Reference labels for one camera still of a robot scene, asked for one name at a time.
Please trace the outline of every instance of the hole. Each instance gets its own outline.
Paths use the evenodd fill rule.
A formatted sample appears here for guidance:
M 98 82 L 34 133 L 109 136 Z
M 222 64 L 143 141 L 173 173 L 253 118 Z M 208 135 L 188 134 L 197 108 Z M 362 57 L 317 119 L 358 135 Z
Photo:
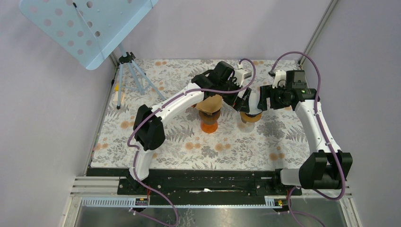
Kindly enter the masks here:
M 31 11 L 31 13 L 37 13 L 37 7 L 36 6 L 30 6 L 29 7 L 29 11 Z
M 56 13 L 57 16 L 62 15 L 62 9 L 60 9 L 60 8 L 57 8 L 54 12 Z
M 64 32 L 63 31 L 57 31 L 57 36 L 58 37 L 62 37 L 64 35 Z
M 45 20 L 43 21 L 43 24 L 44 24 L 45 26 L 50 26 L 50 25 L 52 25 L 52 21 L 51 21 L 50 19 L 45 19 Z

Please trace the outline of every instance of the light blue music stand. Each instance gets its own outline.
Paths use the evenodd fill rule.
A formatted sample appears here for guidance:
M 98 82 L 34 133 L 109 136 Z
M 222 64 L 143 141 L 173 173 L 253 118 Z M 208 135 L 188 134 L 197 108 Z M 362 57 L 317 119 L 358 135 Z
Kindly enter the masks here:
M 76 0 L 74 4 L 73 0 L 21 0 L 19 8 L 26 18 L 86 69 L 94 70 L 117 46 L 124 57 L 126 52 L 121 42 L 157 2 L 158 0 Z M 153 87 L 165 99 L 135 61 L 128 64 L 128 68 L 138 88 L 126 88 L 138 90 L 141 94 L 146 90 L 139 84 L 132 65 L 148 82 L 146 88 Z

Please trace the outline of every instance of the floral pattern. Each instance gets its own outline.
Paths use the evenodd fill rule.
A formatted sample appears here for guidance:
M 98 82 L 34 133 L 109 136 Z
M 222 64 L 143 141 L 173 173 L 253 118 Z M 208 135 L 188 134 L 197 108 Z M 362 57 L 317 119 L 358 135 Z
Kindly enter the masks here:
M 189 83 L 191 78 L 213 69 L 220 60 L 136 60 L 154 85 L 170 97 Z M 238 60 L 224 60 L 235 66 Z M 271 84 L 268 75 L 274 61 L 257 60 L 256 80 L 253 92 L 259 86 Z M 277 69 L 295 69 L 295 61 L 280 61 Z M 135 87 L 135 82 L 124 68 L 123 85 Z M 129 167 L 135 148 L 127 147 L 132 133 L 137 109 L 146 104 L 152 106 L 162 100 L 149 89 L 144 95 L 137 91 L 123 90 L 125 99 L 120 110 L 110 99 L 98 143 L 94 146 L 91 167 Z M 291 108 L 263 112 L 250 133 L 237 128 L 239 118 L 230 106 L 224 104 L 218 120 L 218 129 L 212 134 L 201 130 L 199 113 L 188 108 L 165 125 L 166 140 L 153 155 L 151 168 L 175 169 L 226 169 L 226 170 L 274 170 L 297 168 L 309 156 L 309 147 L 301 122 Z

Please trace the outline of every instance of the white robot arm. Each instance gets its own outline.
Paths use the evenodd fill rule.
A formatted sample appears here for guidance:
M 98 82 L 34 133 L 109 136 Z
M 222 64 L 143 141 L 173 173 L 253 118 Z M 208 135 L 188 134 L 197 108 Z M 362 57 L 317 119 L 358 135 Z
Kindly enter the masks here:
M 135 137 L 135 139 L 140 141 L 140 151 L 138 151 L 139 154 L 135 163 L 136 173 L 140 180 L 145 179 L 149 175 L 149 166 L 152 160 L 152 156 L 165 139 L 164 132 L 162 130 L 163 125 L 166 125 L 171 119 L 173 119 L 175 116 L 177 116 L 188 107 L 203 101 L 209 96 L 218 94 L 200 91 L 200 86 L 203 86 L 204 88 L 204 84 L 212 84 L 212 86 L 209 86 L 207 88 L 212 88 L 220 91 L 239 89 L 244 82 L 244 79 L 250 77 L 251 73 L 247 70 L 244 70 L 241 64 L 238 64 L 237 67 L 238 68 L 234 70 L 227 63 L 220 62 L 214 70 L 208 70 L 203 74 L 197 75 L 192 80 L 193 82 L 189 83 L 184 89 L 182 89 L 180 92 L 173 95 L 169 99 L 159 104 L 156 104 L 151 108 L 147 108 L 146 106 L 141 106 L 139 108 L 134 128 L 145 118 L 145 115 L 149 114 L 149 111 L 161 109 L 155 114 L 154 118 L 152 118 L 152 121 L 143 126 L 142 131 L 138 131 L 139 136 Z M 193 89 L 199 89 L 199 91 L 193 91 L 187 94 L 189 90 Z M 222 94 L 222 96 L 225 97 L 225 100 L 228 101 L 231 101 L 231 98 L 234 97 L 235 101 L 237 94 Z M 133 168 L 130 169 L 130 174 L 134 177 Z

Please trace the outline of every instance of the lavender wall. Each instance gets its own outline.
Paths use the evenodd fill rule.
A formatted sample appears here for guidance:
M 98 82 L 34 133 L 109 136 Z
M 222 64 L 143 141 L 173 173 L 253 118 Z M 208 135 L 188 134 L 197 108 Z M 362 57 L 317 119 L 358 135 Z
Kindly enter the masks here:
M 365 227 L 400 225 L 400 9 L 399 0 L 339 1 L 311 53 L 325 119 L 354 158 L 348 180 Z
M 0 226 L 57 226 L 81 175 L 113 65 L 88 71 L 0 0 Z
M 160 0 L 123 43 L 142 59 L 276 59 L 306 48 L 329 2 Z

